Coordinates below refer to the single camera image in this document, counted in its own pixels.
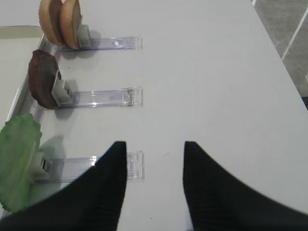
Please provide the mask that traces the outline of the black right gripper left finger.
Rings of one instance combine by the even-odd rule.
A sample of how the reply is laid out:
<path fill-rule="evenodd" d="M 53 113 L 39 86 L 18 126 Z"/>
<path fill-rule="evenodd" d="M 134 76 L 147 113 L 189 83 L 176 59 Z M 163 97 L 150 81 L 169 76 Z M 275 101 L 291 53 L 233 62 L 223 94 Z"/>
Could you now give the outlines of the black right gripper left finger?
<path fill-rule="evenodd" d="M 127 185 L 127 146 L 116 141 L 84 174 L 0 222 L 2 231 L 115 231 Z"/>

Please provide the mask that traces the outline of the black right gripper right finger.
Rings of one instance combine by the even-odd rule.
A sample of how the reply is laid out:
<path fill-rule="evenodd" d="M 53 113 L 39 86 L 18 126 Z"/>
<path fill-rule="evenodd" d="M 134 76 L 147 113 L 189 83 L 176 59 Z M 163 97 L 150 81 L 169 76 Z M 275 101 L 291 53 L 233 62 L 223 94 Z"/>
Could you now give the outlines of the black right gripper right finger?
<path fill-rule="evenodd" d="M 196 142 L 184 146 L 183 188 L 195 231 L 306 231 L 308 216 L 260 194 Z"/>

